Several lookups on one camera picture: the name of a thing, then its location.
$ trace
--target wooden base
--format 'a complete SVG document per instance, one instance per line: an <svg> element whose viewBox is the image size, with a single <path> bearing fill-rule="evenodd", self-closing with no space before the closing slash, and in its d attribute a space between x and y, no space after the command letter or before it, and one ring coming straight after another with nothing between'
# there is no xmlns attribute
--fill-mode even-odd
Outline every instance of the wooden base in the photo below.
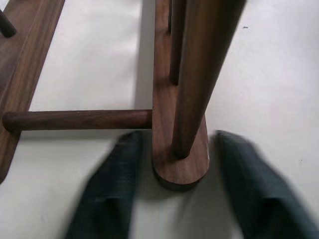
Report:
<svg viewBox="0 0 319 239"><path fill-rule="evenodd" d="M40 76L64 0L11 0L4 13L17 29L9 39L0 36L0 117L25 112ZM7 175L19 134L0 125L0 183Z"/></svg>
<svg viewBox="0 0 319 239"><path fill-rule="evenodd" d="M174 191L186 191L193 188L208 171L207 129L204 117L190 155L185 159L178 159L173 155L171 145L178 87L169 81L168 8L169 0L156 0L153 169L164 187Z"/></svg>

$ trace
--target wooden rod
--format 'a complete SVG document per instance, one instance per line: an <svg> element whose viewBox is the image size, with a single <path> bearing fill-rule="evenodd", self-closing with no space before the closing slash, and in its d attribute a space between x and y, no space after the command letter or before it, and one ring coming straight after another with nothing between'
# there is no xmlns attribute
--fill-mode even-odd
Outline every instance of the wooden rod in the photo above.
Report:
<svg viewBox="0 0 319 239"><path fill-rule="evenodd" d="M178 158L190 153L244 5L188 1L172 140Z"/></svg>
<svg viewBox="0 0 319 239"><path fill-rule="evenodd" d="M187 0L173 0L169 80L178 85Z"/></svg>
<svg viewBox="0 0 319 239"><path fill-rule="evenodd" d="M152 128L152 110L8 112L8 131Z"/></svg>
<svg viewBox="0 0 319 239"><path fill-rule="evenodd" d="M12 37L16 34L15 27L11 24L8 18L0 9L0 32L6 38Z"/></svg>
<svg viewBox="0 0 319 239"><path fill-rule="evenodd" d="M168 32L171 30L171 5L173 0L169 0L169 6L168 6Z"/></svg>

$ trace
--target wooden furniture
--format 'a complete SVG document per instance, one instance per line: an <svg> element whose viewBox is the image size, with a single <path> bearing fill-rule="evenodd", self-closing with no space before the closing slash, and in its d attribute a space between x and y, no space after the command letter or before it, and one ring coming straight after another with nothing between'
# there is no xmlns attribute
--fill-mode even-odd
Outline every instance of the wooden furniture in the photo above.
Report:
<svg viewBox="0 0 319 239"><path fill-rule="evenodd" d="M28 112L46 51L32 54L37 50L27 48L24 64L17 63L4 107L1 105L6 128L0 128L0 149L4 150L0 152L1 179L7 174L22 130L152 128L153 169L159 182L176 191L193 188L209 167L204 113L244 2L156 0L152 110ZM59 3L51 4L56 9L61 7ZM34 42L43 39L35 33L31 36ZM40 66L32 68L32 64L27 64L31 57L41 59Z"/></svg>
<svg viewBox="0 0 319 239"><path fill-rule="evenodd" d="M4 37L12 37L16 34L15 27L6 18L4 13L0 10L0 32Z"/></svg>
<svg viewBox="0 0 319 239"><path fill-rule="evenodd" d="M29 109L63 5L64 0L10 0L3 11L17 33L8 39L0 35L0 117ZM19 136L0 125L0 183Z"/></svg>

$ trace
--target white floor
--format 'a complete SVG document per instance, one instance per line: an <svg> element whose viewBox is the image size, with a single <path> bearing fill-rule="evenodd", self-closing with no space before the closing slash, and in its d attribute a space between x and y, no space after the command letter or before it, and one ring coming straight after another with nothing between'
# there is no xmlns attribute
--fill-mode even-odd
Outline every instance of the white floor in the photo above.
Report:
<svg viewBox="0 0 319 239"><path fill-rule="evenodd" d="M150 109L154 9L155 0L67 0L30 110ZM256 142L319 225L318 12L317 0L248 0L206 121L210 134ZM0 185L0 238L60 238L123 133L24 132ZM131 238L242 238L214 162L196 190L169 192L153 177L150 141Z"/></svg>

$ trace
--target walnut wood frame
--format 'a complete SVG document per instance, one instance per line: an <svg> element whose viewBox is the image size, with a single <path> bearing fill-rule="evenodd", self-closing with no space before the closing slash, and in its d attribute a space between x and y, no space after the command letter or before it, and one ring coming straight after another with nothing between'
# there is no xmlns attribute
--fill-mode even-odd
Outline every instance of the walnut wood frame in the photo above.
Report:
<svg viewBox="0 0 319 239"><path fill-rule="evenodd" d="M35 5L40 2L29 1ZM1 125L0 182L7 173L22 130L152 128L153 170L159 182L174 191L193 188L209 167L204 112L245 0L156 0L153 110L28 112L63 6L63 0L42 1L38 7L49 11L54 20L46 23L50 30L46 40L42 40L45 49L34 50L35 53L29 49L40 39L38 29L45 27L35 24L27 32L33 41L25 38L27 44L20 50L20 58L16 58L5 101L1 100L1 112L7 112L2 118L3 125L11 133ZM49 5L55 11L46 8ZM33 21L51 18L39 14ZM30 67L29 59L37 59L40 66L31 66L29 70L26 68ZM171 77L170 81L169 72L171 76L177 72L177 77ZM30 79L26 91L23 82Z"/></svg>

